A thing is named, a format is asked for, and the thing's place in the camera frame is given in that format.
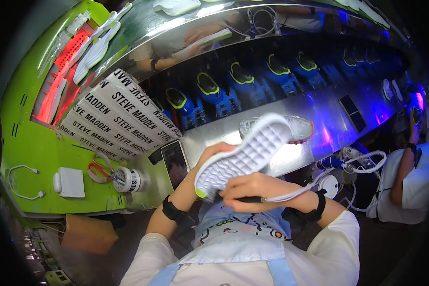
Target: smartphone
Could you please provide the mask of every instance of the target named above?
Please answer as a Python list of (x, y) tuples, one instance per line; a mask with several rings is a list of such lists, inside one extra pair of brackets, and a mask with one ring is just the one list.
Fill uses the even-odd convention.
[(173, 190), (175, 190), (189, 172), (189, 164), (186, 155), (184, 155), (181, 142), (179, 140), (173, 141), (161, 147), (160, 152), (167, 168), (168, 177), (172, 182)]
[(354, 126), (357, 133), (361, 133), (367, 125), (364, 121), (364, 118), (359, 112), (359, 109), (351, 99), (351, 97), (347, 94), (341, 99), (338, 100), (346, 115), (348, 115), (349, 121)]

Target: green surface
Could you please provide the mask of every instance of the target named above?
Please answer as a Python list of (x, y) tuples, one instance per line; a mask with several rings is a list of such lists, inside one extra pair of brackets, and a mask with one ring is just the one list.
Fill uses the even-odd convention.
[[(94, 152), (78, 147), (79, 144), (70, 139), (59, 140), (53, 130), (30, 121), (36, 96), (48, 72), (44, 71), (43, 76), (37, 77), (45, 54), (56, 41), (57, 35), (79, 13), (90, 10), (93, 20), (107, 19), (108, 11), (99, 5), (85, 0), (59, 18), (23, 59), (3, 97), (1, 175), (4, 181), (7, 181), (8, 170), (17, 165), (38, 169), (40, 174), (26, 168), (13, 170), (11, 180), (15, 182), (14, 189), (18, 194), (31, 198), (41, 190), (46, 192), (44, 197), (35, 200), (19, 198), (12, 194), (24, 212), (64, 214), (125, 208), (123, 196), (116, 192), (111, 184), (93, 183), (86, 175), (87, 165), (92, 161)], [(85, 198), (63, 198), (54, 192), (52, 177), (59, 167), (83, 170)], [(1, 193), (3, 197), (7, 196), (4, 190), (1, 190)], [(10, 198), (6, 198), (8, 205), (11, 205), (9, 201)]]

